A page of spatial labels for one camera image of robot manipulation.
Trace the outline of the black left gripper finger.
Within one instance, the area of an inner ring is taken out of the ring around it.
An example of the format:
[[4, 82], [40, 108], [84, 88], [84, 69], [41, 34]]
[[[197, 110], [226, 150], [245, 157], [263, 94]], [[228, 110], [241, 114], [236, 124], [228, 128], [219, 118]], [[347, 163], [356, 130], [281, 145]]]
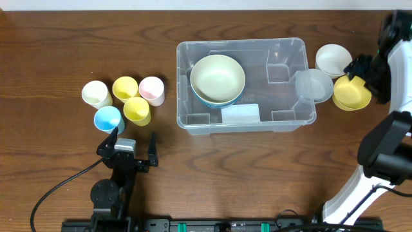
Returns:
[[118, 128], [115, 127], [113, 131], [109, 134], [109, 136], [98, 145], [97, 147], [97, 155], [101, 157], [112, 157], [115, 153], [115, 144], [117, 141], [118, 136]]
[[153, 167], [157, 167], [158, 166], [158, 156], [157, 156], [157, 150], [156, 150], [155, 133], [152, 133], [148, 151], [147, 151], [147, 156], [148, 156], [149, 165]]

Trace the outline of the white small bowl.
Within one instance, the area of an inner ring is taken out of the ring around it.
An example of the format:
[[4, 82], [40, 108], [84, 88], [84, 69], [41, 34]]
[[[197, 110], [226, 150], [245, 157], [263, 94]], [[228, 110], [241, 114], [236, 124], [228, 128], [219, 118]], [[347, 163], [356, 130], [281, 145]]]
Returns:
[[338, 44], [326, 44], [318, 49], [315, 67], [332, 79], [345, 75], [344, 69], [353, 61], [347, 49]]

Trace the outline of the yellow small bowl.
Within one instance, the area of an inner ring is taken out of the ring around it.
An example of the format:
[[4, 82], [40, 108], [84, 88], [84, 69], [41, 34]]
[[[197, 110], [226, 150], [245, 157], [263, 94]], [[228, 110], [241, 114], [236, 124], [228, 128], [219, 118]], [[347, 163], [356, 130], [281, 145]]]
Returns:
[[366, 82], [355, 76], [352, 80], [344, 75], [339, 77], [333, 87], [332, 100], [344, 111], [365, 108], [371, 101], [371, 92], [364, 86]]

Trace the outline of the grey small bowl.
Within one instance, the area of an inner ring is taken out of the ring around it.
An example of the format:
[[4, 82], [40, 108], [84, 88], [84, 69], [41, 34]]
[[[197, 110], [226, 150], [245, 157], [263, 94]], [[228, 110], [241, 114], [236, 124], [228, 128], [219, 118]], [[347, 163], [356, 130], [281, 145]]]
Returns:
[[298, 96], [315, 104], [327, 101], [333, 94], [333, 81], [323, 71], [309, 69], [296, 74]]

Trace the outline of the dark blue bowl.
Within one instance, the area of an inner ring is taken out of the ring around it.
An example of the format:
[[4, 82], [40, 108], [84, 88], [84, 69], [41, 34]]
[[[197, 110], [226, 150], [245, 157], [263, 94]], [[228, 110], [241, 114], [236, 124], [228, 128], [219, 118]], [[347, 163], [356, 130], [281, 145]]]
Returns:
[[203, 100], [201, 97], [199, 97], [193, 90], [192, 90], [192, 93], [202, 104], [210, 108], [227, 108], [233, 105], [236, 101], [240, 100], [243, 95], [243, 92], [242, 92], [235, 99], [232, 99], [231, 101], [226, 102], [226, 103], [210, 103], [210, 102], [207, 102], [206, 100]]
[[229, 106], [232, 106], [236, 101], [228, 102], [228, 103], [225, 103], [225, 104], [209, 103], [209, 102], [206, 102], [206, 101], [203, 101], [203, 100], [200, 100], [200, 102], [201, 102], [203, 105], [206, 105], [206, 106], [209, 107], [209, 108], [222, 109], [222, 108], [227, 108], [227, 107], [229, 107]]

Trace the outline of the beige large bowl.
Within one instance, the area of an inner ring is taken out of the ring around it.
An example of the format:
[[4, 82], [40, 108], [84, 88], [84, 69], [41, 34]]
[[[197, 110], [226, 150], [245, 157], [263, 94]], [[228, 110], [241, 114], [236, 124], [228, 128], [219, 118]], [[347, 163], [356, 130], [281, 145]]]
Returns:
[[200, 59], [193, 67], [192, 90], [210, 103], [226, 103], [243, 92], [245, 71], [233, 58], [214, 54]]

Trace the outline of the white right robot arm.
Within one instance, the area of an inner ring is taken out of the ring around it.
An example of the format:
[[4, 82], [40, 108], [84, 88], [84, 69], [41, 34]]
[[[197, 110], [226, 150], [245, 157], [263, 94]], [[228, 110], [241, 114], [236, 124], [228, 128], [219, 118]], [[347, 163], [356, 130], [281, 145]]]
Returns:
[[389, 115], [363, 138], [358, 166], [344, 187], [322, 205], [312, 222], [355, 231], [360, 215], [385, 192], [411, 179], [411, 12], [394, 10], [382, 22], [376, 56], [360, 55], [344, 72], [360, 77]]

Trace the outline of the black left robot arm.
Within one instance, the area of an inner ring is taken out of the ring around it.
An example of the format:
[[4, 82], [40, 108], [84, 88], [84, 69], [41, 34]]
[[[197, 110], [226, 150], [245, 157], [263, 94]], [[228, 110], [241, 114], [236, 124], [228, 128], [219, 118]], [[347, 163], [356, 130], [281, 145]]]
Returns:
[[98, 145], [97, 155], [102, 157], [102, 162], [113, 172], [110, 178], [98, 181], [91, 189], [93, 214], [91, 225], [87, 230], [92, 232], [141, 231], [139, 220], [128, 216], [127, 212], [136, 174], [138, 172], [147, 173], [150, 167], [158, 165], [155, 135], [151, 135], [147, 159], [135, 157], [136, 141], [119, 139], [118, 128], [115, 128]]

